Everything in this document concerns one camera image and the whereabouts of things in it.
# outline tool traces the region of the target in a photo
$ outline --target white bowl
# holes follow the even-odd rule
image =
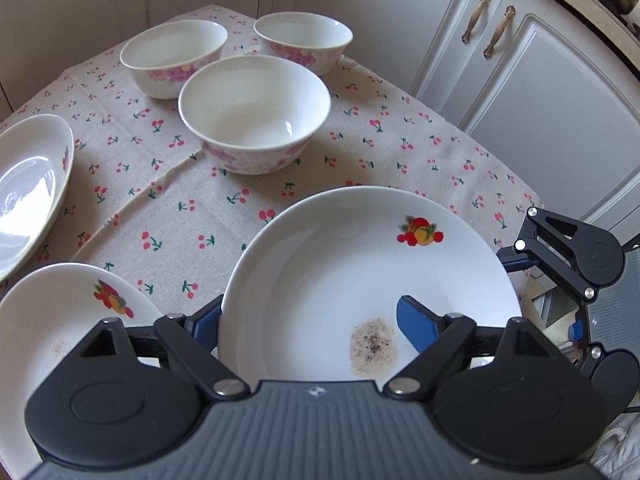
[[[27,400],[89,330],[110,316],[125,326],[146,326],[162,313],[122,278],[85,264],[38,269],[0,302],[0,462],[12,478],[23,478],[41,462],[24,425]]]
[[[149,97],[175,99],[190,76],[220,59],[226,28],[204,20],[163,23],[131,38],[120,62]]]
[[[0,134],[0,282],[38,249],[56,221],[74,161],[74,134],[56,115]]]
[[[331,97],[300,65],[270,56],[228,57],[184,85],[178,110],[207,155],[233,173],[284,168],[326,121]]]
[[[521,315],[498,258],[447,209],[385,187],[320,193],[277,216],[242,254],[222,302],[218,355],[252,388],[262,379],[382,387],[417,355],[396,323],[405,294],[478,325]]]
[[[346,25],[309,12],[267,14],[254,31],[263,54],[295,61],[317,75],[329,72],[353,40]]]

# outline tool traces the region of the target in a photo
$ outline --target red and yellow fruit print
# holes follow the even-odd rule
[[[439,244],[444,240],[444,233],[438,231],[436,224],[430,224],[426,218],[413,216],[404,217],[405,224],[400,226],[402,234],[398,235],[400,243],[407,242],[408,245],[429,245],[431,242]]]
[[[118,294],[118,291],[111,285],[107,285],[103,280],[98,280],[95,285],[94,296],[96,300],[100,300],[105,307],[112,308],[118,314],[133,318],[133,311],[127,306],[127,302]]]

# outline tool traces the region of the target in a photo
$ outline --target white logo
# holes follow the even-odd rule
[[[314,386],[310,390],[306,391],[309,395],[313,395],[316,399],[323,396],[326,390],[322,386]]]

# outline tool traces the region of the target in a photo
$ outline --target cherry print tablecloth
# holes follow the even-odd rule
[[[194,17],[228,29],[223,57],[258,52],[251,18],[210,6],[175,19]],[[274,216],[339,186],[431,198],[494,250],[512,244],[526,208],[540,204],[482,146],[345,57],[324,77],[332,111],[300,158],[267,176],[229,173],[202,153],[175,100],[136,87],[118,62],[120,47],[66,70],[0,126],[54,113],[76,139],[60,216],[37,255],[0,284],[0,297],[33,269],[71,260],[122,276],[164,313],[190,314],[225,290],[242,251]],[[522,292],[524,275],[512,281]]]

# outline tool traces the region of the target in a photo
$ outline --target cabinet handle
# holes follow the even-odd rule
[[[516,8],[512,5],[507,7],[507,11],[504,13],[504,16],[502,17],[502,21],[495,28],[494,34],[491,37],[491,41],[489,42],[489,45],[487,46],[487,48],[484,50],[484,57],[486,59],[491,59],[494,56],[495,44],[498,43],[498,40],[500,40],[500,37],[502,36],[504,29],[507,28],[507,24],[511,21],[511,19],[515,15],[516,15]]]
[[[471,18],[469,18],[469,24],[466,26],[466,31],[462,35],[462,43],[467,44],[471,41],[471,32],[474,30],[476,23],[478,22],[478,18],[482,14],[482,10],[489,4],[491,0],[480,0],[480,3],[476,7],[476,10],[471,14]]]

